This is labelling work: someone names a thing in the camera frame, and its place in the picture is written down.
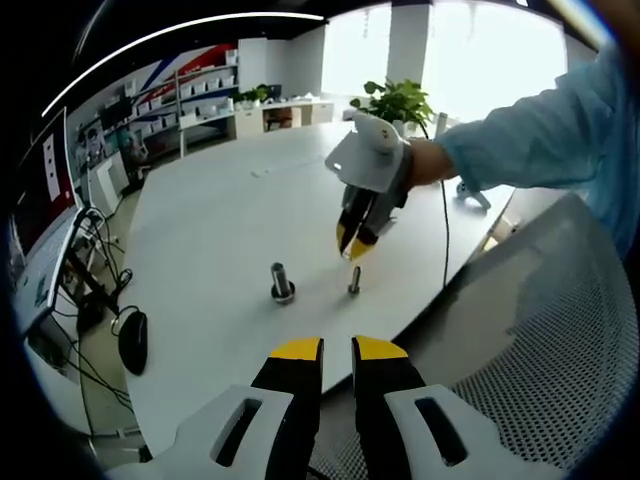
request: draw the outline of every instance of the light blue sleeve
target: light blue sleeve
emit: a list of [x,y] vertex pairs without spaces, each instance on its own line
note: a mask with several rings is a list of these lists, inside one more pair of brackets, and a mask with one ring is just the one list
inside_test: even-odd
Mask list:
[[615,105],[613,49],[556,80],[557,88],[492,111],[485,120],[440,135],[472,191],[507,184],[565,187],[591,180]]

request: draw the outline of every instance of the metal bolt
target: metal bolt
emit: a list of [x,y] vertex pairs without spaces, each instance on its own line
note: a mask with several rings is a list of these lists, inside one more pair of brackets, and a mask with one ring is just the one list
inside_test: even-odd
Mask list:
[[283,305],[291,303],[296,293],[296,287],[293,282],[287,279],[284,265],[281,263],[271,265],[271,277],[273,278],[273,287],[271,288],[273,299]]
[[360,293],[360,274],[362,269],[356,265],[353,269],[353,275],[351,277],[351,283],[349,284],[349,293],[351,295],[357,295]]

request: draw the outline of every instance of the person's arm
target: person's arm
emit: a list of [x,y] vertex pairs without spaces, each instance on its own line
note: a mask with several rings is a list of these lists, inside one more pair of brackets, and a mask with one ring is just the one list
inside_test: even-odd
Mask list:
[[595,175],[615,103],[617,52],[557,80],[557,88],[413,141],[410,186],[459,174],[473,191],[500,184],[562,187]]

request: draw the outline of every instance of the floor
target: floor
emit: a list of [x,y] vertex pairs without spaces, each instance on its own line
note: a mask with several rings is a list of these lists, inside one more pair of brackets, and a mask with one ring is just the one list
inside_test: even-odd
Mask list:
[[[118,246],[125,252],[140,193],[141,191],[135,192],[123,199],[109,220],[110,233],[118,237]],[[489,238],[476,257],[494,245],[496,241]],[[118,269],[124,268],[124,254],[116,248],[113,248],[112,252]],[[98,263],[100,262],[94,262],[92,271],[98,280],[111,290],[113,280],[109,270],[104,264]],[[127,391],[124,367],[118,355],[117,338],[110,331],[113,317],[111,313],[105,314],[103,321],[82,338],[80,348],[87,360],[112,387]],[[124,463],[137,462],[137,449],[144,445],[144,439],[139,432],[127,434],[126,438],[123,438],[123,432],[126,430],[137,429],[135,416],[120,405],[111,392],[91,380],[83,378],[82,388],[89,422],[95,433],[92,439],[93,449],[101,467],[108,470]]]

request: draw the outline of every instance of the perforated mesh panel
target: perforated mesh panel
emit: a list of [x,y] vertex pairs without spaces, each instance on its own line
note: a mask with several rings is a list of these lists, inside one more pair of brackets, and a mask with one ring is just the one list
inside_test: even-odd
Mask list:
[[[482,282],[492,292],[496,276],[512,275],[518,265],[515,315],[503,332],[513,341],[449,386],[496,423],[513,453],[570,469],[607,432],[635,381],[631,292],[609,237],[577,197],[470,266],[460,291]],[[495,292],[491,301],[508,299]],[[483,321],[481,309],[471,311],[470,320]],[[433,369],[409,354],[429,383]],[[367,478],[350,397],[345,392],[323,406],[311,464],[330,478]]]

